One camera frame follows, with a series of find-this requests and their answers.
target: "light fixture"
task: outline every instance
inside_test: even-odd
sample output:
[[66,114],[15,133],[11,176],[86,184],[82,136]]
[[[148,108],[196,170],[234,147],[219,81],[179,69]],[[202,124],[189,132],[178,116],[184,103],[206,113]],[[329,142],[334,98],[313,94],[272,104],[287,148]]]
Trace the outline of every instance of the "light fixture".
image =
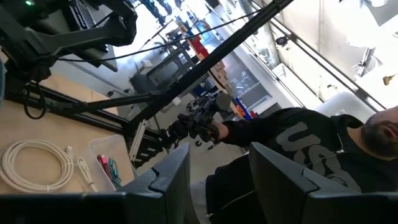
[[385,76],[385,77],[383,77],[383,83],[384,83],[384,85],[385,85],[385,86],[390,85],[391,80],[392,80],[395,76],[396,76],[396,74],[395,74],[395,75],[391,75],[391,76]]
[[28,6],[34,6],[35,2],[33,2],[33,0],[26,0],[25,4],[27,4]]

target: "man's arm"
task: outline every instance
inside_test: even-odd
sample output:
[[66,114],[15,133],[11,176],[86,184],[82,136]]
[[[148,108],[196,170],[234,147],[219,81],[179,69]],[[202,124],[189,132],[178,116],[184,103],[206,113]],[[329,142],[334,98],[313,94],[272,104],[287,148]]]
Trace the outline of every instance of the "man's arm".
[[223,143],[246,147],[250,142],[264,142],[273,136],[275,127],[283,119],[296,112],[303,111],[303,108],[286,108],[272,113],[266,118],[254,118],[251,121],[225,121],[213,123],[220,132],[220,139]]

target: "black sweatshirt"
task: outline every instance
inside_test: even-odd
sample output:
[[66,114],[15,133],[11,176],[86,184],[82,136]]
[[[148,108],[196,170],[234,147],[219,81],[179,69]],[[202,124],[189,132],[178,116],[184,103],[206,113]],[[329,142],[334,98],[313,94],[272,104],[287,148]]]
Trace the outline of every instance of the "black sweatshirt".
[[[287,108],[266,118],[227,121],[224,125],[229,129],[224,143],[245,147],[259,142],[358,192],[398,188],[398,160],[383,161],[361,150],[349,137],[347,127],[363,124],[350,115],[329,118],[312,110]],[[212,223],[266,223],[253,191],[247,155],[217,168],[206,180]]]

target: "blue object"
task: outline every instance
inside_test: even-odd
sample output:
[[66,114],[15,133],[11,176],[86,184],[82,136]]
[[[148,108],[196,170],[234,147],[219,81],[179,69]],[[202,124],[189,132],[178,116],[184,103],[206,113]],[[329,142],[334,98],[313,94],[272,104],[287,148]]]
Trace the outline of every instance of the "blue object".
[[184,26],[187,28],[186,33],[188,34],[188,36],[193,36],[193,32],[192,32],[192,27],[189,26],[188,22],[185,21],[182,24],[184,24]]
[[[197,29],[199,30],[199,32],[204,32],[204,31],[206,31],[206,27],[205,27],[205,25],[204,25],[204,23],[202,22],[202,21],[199,21],[199,22],[197,22]],[[202,43],[202,44],[205,44],[205,42],[207,41],[207,40],[209,40],[209,39],[211,39],[211,35],[210,35],[211,33],[209,33],[209,32],[205,32],[204,34],[202,34],[200,37],[201,37],[201,40],[200,40],[200,42]]]
[[198,85],[192,90],[192,95],[194,95],[195,98],[201,97],[202,93],[204,93],[206,90],[201,86]]
[[111,171],[111,182],[117,189],[122,187],[122,180],[119,177],[118,165],[113,159],[108,160],[109,170]]
[[6,91],[6,75],[3,74],[3,64],[0,58],[0,106],[4,99],[4,92]]
[[238,97],[236,97],[235,100],[244,112],[243,118],[245,120],[251,121],[253,118],[251,117],[250,113],[247,111],[246,107],[242,104],[241,100]]

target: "man's hand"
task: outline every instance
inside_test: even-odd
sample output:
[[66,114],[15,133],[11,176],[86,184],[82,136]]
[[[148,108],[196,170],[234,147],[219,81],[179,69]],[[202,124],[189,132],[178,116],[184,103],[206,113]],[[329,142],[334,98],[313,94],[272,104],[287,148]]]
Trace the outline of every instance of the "man's hand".
[[227,126],[225,126],[222,123],[217,122],[217,121],[213,121],[211,124],[218,128],[218,132],[220,133],[220,136],[219,136],[220,139],[223,139],[228,135],[229,131],[228,131]]

